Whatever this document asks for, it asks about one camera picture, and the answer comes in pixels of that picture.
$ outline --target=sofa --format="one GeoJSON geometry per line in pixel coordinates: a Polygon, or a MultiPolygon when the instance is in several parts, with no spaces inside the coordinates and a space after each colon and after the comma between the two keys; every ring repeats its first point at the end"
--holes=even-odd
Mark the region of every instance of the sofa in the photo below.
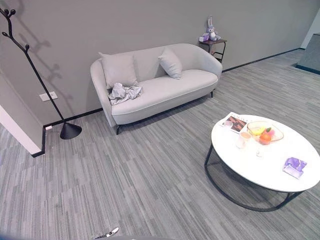
{"type": "Polygon", "coordinates": [[[90,68],[91,79],[106,119],[119,134],[121,125],[134,123],[155,114],[193,101],[207,94],[213,97],[222,73],[222,65],[202,48],[178,43],[143,50],[117,53],[113,56],[133,56],[138,85],[142,87],[139,97],[111,105],[108,98],[106,76],[102,58],[90,68]],[[171,50],[182,65],[180,79],[167,75],[159,56],[165,49],[171,50]]]}

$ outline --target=gray wall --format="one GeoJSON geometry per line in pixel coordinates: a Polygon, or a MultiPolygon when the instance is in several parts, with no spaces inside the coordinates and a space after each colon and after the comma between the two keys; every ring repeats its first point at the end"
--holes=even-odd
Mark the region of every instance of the gray wall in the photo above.
{"type": "Polygon", "coordinates": [[[28,135],[28,137],[42,148],[42,129],[43,125],[32,113],[28,106],[17,94],[6,76],[0,69],[0,105],[10,115],[10,117],[19,125],[19,127],[28,135]]]}
{"type": "MultiPolygon", "coordinates": [[[[299,48],[319,0],[0,0],[17,9],[16,38],[55,90],[65,118],[101,107],[90,79],[98,52],[114,54],[174,43],[197,44],[207,17],[226,39],[224,69],[299,48]]],[[[0,21],[1,32],[6,24],[0,21]]],[[[59,120],[23,53],[0,36],[0,63],[43,124],[59,120]]]]}

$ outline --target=wall outlet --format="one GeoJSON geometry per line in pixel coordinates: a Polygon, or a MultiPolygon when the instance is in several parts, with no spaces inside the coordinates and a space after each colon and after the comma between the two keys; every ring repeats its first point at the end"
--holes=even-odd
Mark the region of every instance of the wall outlet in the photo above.
{"type": "MultiPolygon", "coordinates": [[[[49,92],[49,94],[50,94],[52,99],[57,99],[58,98],[57,94],[54,91],[49,92]]],[[[50,100],[49,96],[46,93],[40,94],[39,96],[40,96],[42,102],[50,100]]]]}

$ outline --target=black baseboard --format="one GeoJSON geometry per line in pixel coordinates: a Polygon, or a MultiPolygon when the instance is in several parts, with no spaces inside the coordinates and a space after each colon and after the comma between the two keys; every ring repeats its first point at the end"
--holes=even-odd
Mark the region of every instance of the black baseboard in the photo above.
{"type": "Polygon", "coordinates": [[[259,61],[262,61],[262,60],[266,60],[266,59],[269,59],[269,58],[273,58],[273,57],[278,56],[278,55],[281,55],[281,54],[286,54],[286,53],[289,53],[289,52],[292,52],[292,51],[295,51],[295,50],[298,50],[298,49],[304,50],[304,49],[301,48],[301,47],[300,47],[300,48],[295,48],[295,49],[292,49],[292,50],[289,50],[289,51],[284,51],[284,52],[281,52],[281,53],[278,53],[278,54],[275,54],[275,55],[272,55],[272,56],[267,56],[267,57],[264,57],[264,58],[261,58],[261,59],[255,60],[255,61],[250,61],[250,62],[241,64],[241,65],[239,65],[239,66],[234,66],[234,67],[225,69],[225,70],[223,70],[222,72],[224,73],[224,72],[227,72],[227,71],[230,71],[230,70],[233,70],[233,69],[237,69],[237,68],[240,68],[240,67],[249,65],[249,64],[253,64],[253,63],[256,63],[256,62],[259,62],[259,61]]]}
{"type": "Polygon", "coordinates": [[[45,150],[46,150],[46,128],[43,127],[42,128],[42,148],[41,148],[41,151],[36,152],[34,154],[31,154],[31,156],[33,158],[39,157],[40,155],[45,154],[45,150]]]}
{"type": "Polygon", "coordinates": [[[313,69],[313,68],[309,68],[309,67],[306,67],[306,66],[301,66],[299,64],[295,65],[295,67],[297,69],[301,69],[301,70],[305,70],[305,71],[308,71],[310,73],[313,73],[313,74],[319,74],[320,75],[320,71],[319,70],[316,70],[316,69],[313,69]]]}
{"type": "MultiPolygon", "coordinates": [[[[65,120],[68,122],[70,120],[78,119],[78,118],[81,118],[81,117],[84,117],[84,116],[87,116],[87,115],[90,115],[90,114],[95,114],[95,113],[100,112],[102,110],[103,110],[102,108],[98,108],[96,110],[92,110],[92,111],[88,111],[88,112],[85,112],[85,113],[82,113],[82,114],[79,114],[79,115],[76,115],[76,116],[68,117],[65,120]]],[[[60,120],[60,121],[55,121],[55,122],[52,122],[52,123],[49,123],[49,124],[46,124],[46,125],[43,126],[43,128],[42,128],[42,149],[39,152],[31,154],[31,156],[33,158],[36,158],[38,156],[41,156],[41,155],[45,154],[45,151],[46,151],[46,127],[54,126],[54,125],[58,125],[58,124],[62,124],[62,123],[63,123],[63,121],[60,120]]]]}
{"type": "MultiPolygon", "coordinates": [[[[102,110],[103,110],[102,108],[98,108],[96,110],[92,110],[92,111],[88,111],[88,112],[85,112],[85,113],[82,113],[82,114],[79,114],[79,115],[68,117],[65,120],[68,122],[68,121],[75,120],[75,119],[78,119],[78,118],[81,118],[81,117],[84,117],[84,116],[87,116],[87,115],[90,115],[90,114],[95,114],[95,113],[100,112],[102,110]]],[[[58,125],[58,124],[62,124],[62,123],[63,123],[63,121],[59,120],[59,121],[55,121],[55,122],[46,124],[43,127],[46,128],[48,126],[54,126],[54,125],[58,125]]]]}

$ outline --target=round white coffee table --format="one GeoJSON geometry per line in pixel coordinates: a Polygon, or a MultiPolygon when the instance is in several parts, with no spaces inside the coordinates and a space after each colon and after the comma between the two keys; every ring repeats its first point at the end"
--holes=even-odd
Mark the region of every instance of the round white coffee table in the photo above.
{"type": "Polygon", "coordinates": [[[206,156],[204,168],[213,185],[226,198],[250,210],[270,212],[283,207],[303,191],[312,188],[320,181],[320,156],[311,143],[302,135],[292,128],[268,118],[254,115],[242,115],[242,117],[247,119],[248,122],[267,121],[281,130],[284,137],[269,145],[261,145],[251,139],[251,142],[245,148],[239,149],[236,147],[238,133],[224,128],[222,126],[223,119],[214,125],[211,132],[211,145],[206,156]],[[256,155],[258,148],[263,152],[261,157],[256,155]],[[208,171],[208,160],[213,149],[230,169],[243,178],[264,188],[287,193],[285,200],[271,208],[257,208],[245,205],[227,195],[215,183],[208,171]],[[296,179],[283,171],[286,159],[291,157],[307,162],[300,179],[296,179]]]}

